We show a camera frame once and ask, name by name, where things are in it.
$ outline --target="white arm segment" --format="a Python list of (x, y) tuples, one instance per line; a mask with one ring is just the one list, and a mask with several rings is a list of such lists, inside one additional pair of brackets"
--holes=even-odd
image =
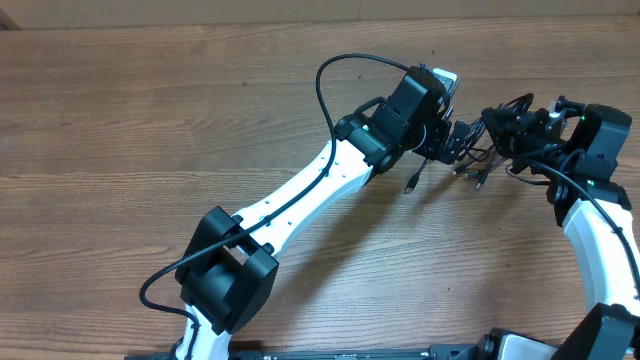
[[(331, 141), (327, 143), (320, 154), (302, 169), (286, 184), (273, 194), (239, 210), (236, 215), (242, 216), (240, 225), (247, 229), (256, 224), (263, 216), (271, 214), (284, 203), (296, 196), (307, 187), (327, 166), (331, 155)], [(373, 167), (364, 162), (364, 154), (348, 141), (336, 142), (336, 156), (329, 170), (329, 176), (320, 181), (307, 195), (297, 203), (291, 205), (280, 216), (271, 221), (268, 226), (251, 233), (253, 239), (260, 245), (269, 243), (273, 246), (272, 256), (279, 259), (289, 244), (304, 229), (320, 216), (324, 210), (342, 197), (352, 194), (362, 188), (369, 179)], [(193, 360), (227, 360), (229, 358), (229, 341), (231, 335), (223, 332), (216, 335), (211, 330), (211, 323), (194, 306), (187, 305), (187, 311), (195, 314), (200, 321), (200, 329), (193, 346)], [(178, 360), (185, 359), (193, 329), (191, 320), (187, 321), (182, 344), (176, 350)]]
[[(640, 253), (633, 238), (631, 213), (620, 205), (597, 200), (631, 246), (640, 268)], [(633, 315), (640, 315), (640, 302), (631, 275), (629, 261), (620, 239), (589, 201), (578, 199), (562, 224), (578, 258), (587, 299), (587, 312), (597, 303), (620, 304)]]

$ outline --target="wire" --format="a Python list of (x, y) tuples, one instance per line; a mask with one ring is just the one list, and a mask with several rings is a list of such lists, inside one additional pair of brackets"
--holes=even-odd
[(251, 234), (252, 232), (256, 231), (257, 229), (261, 228), (264, 225), (267, 225), (271, 222), (271, 220), (273, 220), (274, 218), (276, 218), (278, 215), (282, 214), (285, 210), (287, 210), (289, 207), (291, 207), (293, 204), (295, 204), (296, 202), (298, 202), (300, 199), (302, 199), (305, 195), (307, 195), (320, 181), (322, 181), (322, 179), (324, 177), (327, 176), (327, 174), (329, 173), (329, 169), (331, 168), (331, 165), (333, 164), (333, 161), (335, 159), (336, 156), (336, 132), (335, 132), (335, 128), (333, 126), (333, 121), (331, 120), (331, 116), (329, 115), (329, 111), (327, 110), (327, 106), (324, 103), (324, 98), (322, 97), (322, 91), (320, 90), (320, 78), (322, 76), (322, 72), (324, 71), (324, 69), (329, 66), (330, 64), (342, 60), (342, 59), (369, 59), (369, 60), (374, 60), (374, 61), (378, 61), (381, 63), (385, 63), (394, 67), (397, 67), (401, 70), (404, 71), (408, 71), (409, 68), (406, 67), (405, 65), (402, 65), (400, 63), (397, 63), (395, 61), (392, 60), (388, 60), (379, 56), (375, 56), (375, 55), (369, 55), (369, 54), (359, 54), (359, 53), (354, 53), (354, 54), (343, 54), (343, 55), (338, 55), (335, 57), (332, 57), (331, 59), (325, 61), (322, 65), (320, 65), (320, 67), (318, 68), (318, 71), (316, 73), (316, 95), (318, 97), (318, 103), (320, 104), (320, 108), (322, 109), (322, 113), (324, 114), (325, 120), (327, 122), (327, 127), (329, 127), (329, 132), (331, 135), (331, 154), (329, 155), (329, 161), (327, 162), (327, 165), (322, 169), (322, 171), (320, 171), (320, 174), (306, 187), (304, 188), (302, 191), (300, 191), (296, 196), (294, 196), (293, 198), (291, 198), (291, 200), (289, 200), (288, 202), (286, 202), (284, 205), (282, 205), (281, 207), (279, 207), (277, 210), (275, 210), (273, 213), (267, 215), (264, 217), (264, 219), (262, 219), (261, 221), (259, 221), (258, 223), (256, 223), (255, 225), (233, 235), (230, 236), (224, 240), (221, 240), (211, 246), (208, 246), (202, 250), (199, 250), (189, 256), (185, 256), (182, 259), (175, 261), (167, 266), (165, 266), (164, 268), (162, 268), (161, 270), (159, 270), (158, 272), (156, 272), (155, 274), (151, 275), (140, 287), (140, 291), (138, 293), (138, 296), (140, 298), (140, 302), (150, 308), (150, 309), (154, 309), (154, 310), (159, 310), (159, 311), (163, 311), (163, 312), (167, 312), (167, 313), (172, 313), (172, 314), (177, 314), (177, 315), (182, 315), (187, 317), (188, 319), (190, 319), (193, 322), (192, 328), (193, 330), (193, 335), (191, 336), (191, 341), (189, 342), (189, 348), (187, 350), (187, 355), (185, 357), (186, 360), (190, 360), (192, 357), (192, 352), (193, 352), (193, 346), (195, 344), (195, 339), (197, 337), (198, 334), (198, 329), (200, 327), (200, 322), (198, 321), (198, 318), (186, 311), (186, 310), (182, 310), (182, 309), (178, 309), (178, 308), (174, 308), (174, 307), (170, 307), (170, 306), (165, 306), (165, 305), (160, 305), (160, 304), (156, 304), (154, 302), (151, 302), (147, 299), (146, 293), (147, 290), (149, 289), (149, 287), (156, 282), (158, 279), (160, 279), (161, 277), (167, 275), (168, 273), (172, 272), (173, 270), (176, 270), (177, 268), (184, 266), (186, 264), (188, 264), (189, 262), (195, 260), (196, 258), (206, 255), (216, 249), (219, 249), (223, 246), (233, 246), (233, 244), (238, 241), (239, 239), (242, 239), (243, 237)]
[(362, 114), (363, 112), (367, 111), (369, 108), (375, 106), (375, 105), (379, 105), (382, 103), (385, 103), (387, 101), (387, 99), (385, 99), (382, 96), (378, 96), (377, 98), (371, 99), (369, 101), (367, 101), (366, 103), (358, 106), (356, 108), (356, 111), (353, 112), (353, 115), (359, 115)]
[(424, 161), (422, 162), (422, 165), (420, 165), (420, 168), (418, 169), (418, 171), (416, 171), (416, 173), (413, 174), (411, 179), (409, 179), (409, 182), (407, 183), (407, 186), (404, 188), (404, 193), (405, 194), (411, 194), (413, 192), (413, 189), (415, 189), (416, 185), (418, 185), (418, 181), (420, 181), (420, 173), (422, 173), (422, 170), (424, 170), (425, 166), (427, 166), (427, 164), (430, 161), (431, 160), (429, 160), (429, 159), (424, 159)]
[(495, 168), (497, 168), (498, 166), (500, 166), (500, 165), (504, 164), (504, 162), (505, 162), (505, 161), (507, 161), (507, 158), (506, 158), (506, 157), (504, 157), (504, 156), (503, 156), (503, 157), (501, 157), (500, 159), (498, 159), (498, 160), (494, 161), (494, 162), (491, 164), (491, 167), (489, 167), (486, 171), (493, 171), (493, 170), (494, 170)]
[(579, 154), (584, 154), (584, 149), (575, 149), (569, 155), (567, 155), (567, 157), (564, 158), (564, 160), (558, 167), (558, 171), (564, 174), (565, 166), (567, 166), (567, 164), (569, 163), (569, 161), (571, 161), (571, 159), (573, 159), (576, 155), (579, 155)]
[[(498, 109), (509, 110), (512, 112), (523, 112), (523, 111), (527, 111), (529, 109), (529, 106), (531, 106), (532, 103), (533, 103), (533, 94), (528, 93), (518, 98), (515, 98), (504, 105), (503, 104), (498, 105)], [(466, 157), (468, 157), (471, 159), (471, 161), (465, 164), (465, 166), (461, 166), (460, 168), (466, 169), (466, 167), (468, 167), (469, 165), (476, 162), (486, 161), (489, 158), (489, 156), (491, 156), (491, 150), (494, 150), (495, 145), (491, 145), (487, 149), (479, 149), (474, 147), (480, 141), (482, 136), (485, 134), (486, 130), (487, 130), (486, 122), (483, 117), (479, 117), (471, 123), (471, 125), (469, 126), (469, 133), (467, 134), (463, 142), (464, 151), (457, 158), (458, 161), (462, 161)], [(481, 154), (474, 155), (471, 153), (471, 151), (480, 152)], [(495, 168), (496, 166), (492, 164), (486, 170), (492, 171)]]
[(504, 167), (504, 171), (507, 173), (507, 175), (511, 176), (514, 179), (518, 179), (523, 183), (527, 183), (529, 185), (546, 185), (546, 186), (551, 185), (551, 181), (533, 181), (533, 180), (527, 180), (525, 178), (522, 178), (511, 172), (512, 166), (513, 166), (513, 163), (507, 164), (507, 166)]
[(522, 160), (528, 163), (529, 166), (535, 166), (535, 167), (544, 169), (558, 176), (562, 180), (566, 181), (569, 185), (571, 185), (574, 189), (578, 190), (578, 192), (580, 192), (582, 196), (584, 196), (587, 200), (589, 200), (589, 202), (591, 202), (591, 204), (593, 204), (593, 206), (596, 208), (596, 210), (598, 210), (600, 215), (602, 215), (604, 220), (609, 224), (609, 226), (611, 226), (611, 229), (613, 229), (613, 232), (616, 235), (618, 235), (618, 238), (622, 243), (622, 247), (624, 248), (624, 252), (627, 255), (627, 261), (629, 262), (629, 267), (631, 268), (631, 275), (633, 277), (633, 282), (636, 286), (636, 292), (638, 292), (638, 295), (640, 296), (640, 272), (638, 271), (638, 265), (636, 263), (635, 257), (633, 256), (633, 251), (631, 250), (631, 246), (627, 242), (627, 239), (624, 236), (624, 232), (622, 228), (616, 225), (615, 221), (613, 221), (613, 219), (609, 216), (609, 214), (607, 214), (607, 212), (602, 208), (602, 206), (600, 206), (600, 204), (596, 201), (596, 199), (593, 196), (591, 196), (591, 194), (589, 194), (587, 190), (582, 188), (582, 186), (578, 185), (578, 183), (573, 181), (570, 177), (552, 168), (551, 166), (545, 165), (539, 161), (528, 159), (526, 157), (518, 157), (517, 160)]
[(549, 152), (552, 152), (552, 151), (563, 149), (565, 146), (567, 146), (566, 143), (557, 144), (557, 145), (549, 146), (547, 148), (543, 148), (543, 149), (536, 150), (536, 151), (529, 151), (529, 152), (521, 153), (521, 154), (510, 154), (509, 156), (511, 156), (511, 157), (529, 157), (529, 156), (534, 156), (534, 155), (546, 154), (546, 153), (549, 153)]
[(422, 144), (424, 144), (424, 141), (427, 139), (427, 125), (423, 125), (424, 128), (422, 130), (422, 141), (420, 141), (420, 144), (418, 144), (418, 146), (414, 147), (413, 149), (409, 149), (409, 151), (413, 151), (417, 148), (419, 148), (420, 146), (422, 146)]

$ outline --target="screw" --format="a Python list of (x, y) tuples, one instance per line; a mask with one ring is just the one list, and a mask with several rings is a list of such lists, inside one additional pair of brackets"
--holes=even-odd
[[(260, 219), (258, 219), (259, 221), (264, 220), (264, 216), (260, 216)], [(271, 226), (271, 222), (268, 222), (267, 225), (265, 225), (266, 227)]]
[(266, 244), (262, 245), (262, 248), (263, 248), (263, 249), (264, 249), (264, 251), (266, 251), (268, 254), (273, 254), (273, 250), (274, 250), (274, 249), (273, 249), (273, 245), (271, 245), (271, 244), (269, 244), (269, 243), (266, 243)]

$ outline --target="black connector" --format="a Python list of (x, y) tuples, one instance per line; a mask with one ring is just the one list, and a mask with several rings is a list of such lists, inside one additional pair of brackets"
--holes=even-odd
[(413, 174), (413, 176), (411, 177), (411, 179), (409, 179), (409, 182), (407, 183), (407, 187), (404, 189), (404, 193), (411, 194), (411, 192), (413, 192), (413, 189), (416, 188), (416, 185), (418, 185), (419, 180), (420, 180), (420, 173)]
[(481, 172), (480, 180), (478, 180), (478, 183), (476, 184), (476, 190), (482, 189), (482, 187), (484, 186), (484, 182), (487, 181), (487, 177), (489, 177), (489, 173), (489, 170)]
[(463, 171), (467, 170), (467, 168), (471, 165), (471, 163), (467, 163), (467, 164), (462, 164), (460, 166), (458, 166), (457, 168), (453, 169), (453, 175), (459, 175), (462, 174)]
[(473, 179), (473, 178), (480, 177), (481, 175), (482, 175), (482, 172), (480, 170), (475, 170), (475, 171), (468, 172), (468, 173), (464, 174), (464, 178), (465, 179)]

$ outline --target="wooden table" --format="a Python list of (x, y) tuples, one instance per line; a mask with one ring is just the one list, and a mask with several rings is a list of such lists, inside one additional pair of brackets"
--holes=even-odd
[[(315, 71), (346, 52), (458, 73), (456, 120), (526, 92), (537, 107), (564, 94), (640, 119), (637, 16), (0, 32), (0, 357), (167, 350), (185, 321), (144, 308), (139, 286), (211, 207), (252, 204), (319, 152)], [(401, 75), (332, 65), (334, 120)], [(635, 126), (618, 161), (637, 206)], [(561, 342), (585, 301), (544, 189), (497, 171), (476, 191), (434, 164), (403, 195), (419, 163), (403, 157), (300, 236), (235, 339), (416, 348), (501, 326)], [(178, 294), (169, 277), (150, 297), (181, 306)]]

